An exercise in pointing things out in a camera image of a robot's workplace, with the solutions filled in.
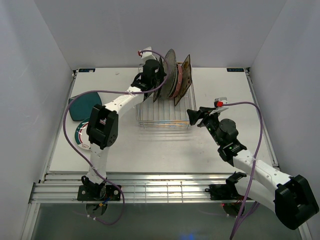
gray floor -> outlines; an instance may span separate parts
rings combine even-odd
[[[102,219],[112,221],[120,204],[109,204]],[[127,204],[116,225],[105,226],[73,213],[85,204],[42,204],[33,240],[227,240],[235,218],[221,204]],[[222,215],[207,215],[206,211]],[[260,206],[239,228],[234,240],[301,240],[298,230],[286,228],[269,209]]]

rack wire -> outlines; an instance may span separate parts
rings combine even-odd
[[[150,95],[136,107],[136,119],[143,128],[188,129],[190,122],[187,109],[196,110],[193,84],[176,106],[174,99],[158,99],[153,102],[153,94]]]

black label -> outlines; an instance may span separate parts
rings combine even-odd
[[[245,70],[243,68],[227,68],[227,72],[244,72]]]
[[[94,73],[96,71],[95,68],[80,68],[79,73]]]

metal wire rack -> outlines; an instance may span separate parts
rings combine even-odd
[[[152,94],[136,107],[136,119],[143,128],[188,129],[190,123],[187,109],[196,110],[193,84],[177,106],[175,106],[173,99],[158,99],[156,102],[153,102]]]

white table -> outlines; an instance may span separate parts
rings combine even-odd
[[[214,99],[227,97],[229,103],[249,101],[253,97],[244,72],[227,72],[226,68],[193,68],[192,79],[197,108],[212,107]],[[96,68],[95,72],[78,73],[71,96],[89,90],[125,91],[137,74],[137,68]],[[108,103],[116,94],[99,94]],[[251,105],[231,106],[220,119],[235,121],[238,140],[255,152],[260,131],[256,109]],[[69,137],[74,139],[79,122],[70,115],[66,120]],[[218,146],[205,128],[192,126],[179,134],[157,134],[143,129],[131,109],[119,120],[118,138],[108,155],[110,173],[233,173],[236,168],[224,162]],[[88,157],[88,151],[82,150]],[[262,139],[258,157],[272,165],[271,154]],[[88,164],[69,146],[61,129],[50,163],[51,173],[85,173]]]

